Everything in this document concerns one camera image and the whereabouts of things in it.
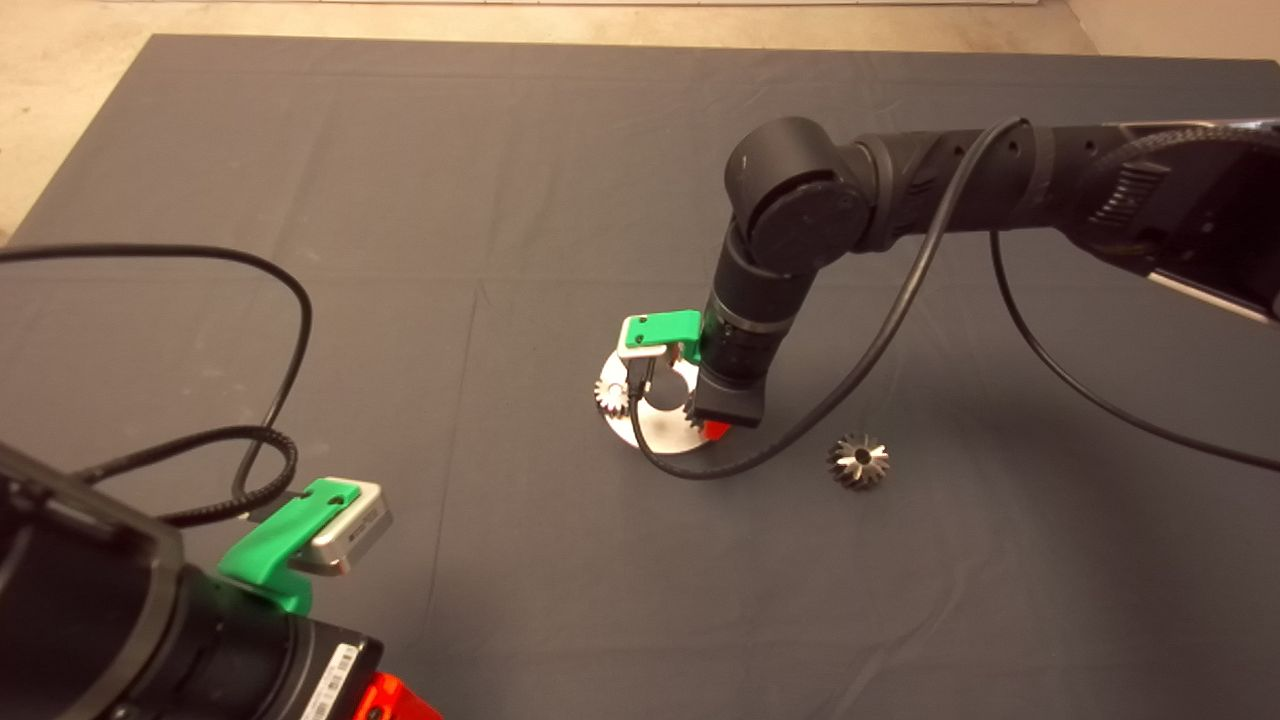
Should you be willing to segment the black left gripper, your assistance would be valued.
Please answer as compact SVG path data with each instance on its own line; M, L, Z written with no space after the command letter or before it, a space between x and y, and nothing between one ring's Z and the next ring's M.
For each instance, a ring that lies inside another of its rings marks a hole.
M385 651L378 638L310 618L297 618L293 630L279 719L443 719L398 676L375 673Z

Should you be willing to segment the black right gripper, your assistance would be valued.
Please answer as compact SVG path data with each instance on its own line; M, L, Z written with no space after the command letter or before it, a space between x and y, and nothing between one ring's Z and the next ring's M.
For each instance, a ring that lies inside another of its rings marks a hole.
M773 360L768 334L704 334L692 392L692 418L707 442L722 439L732 427L758 428L765 415L765 382Z

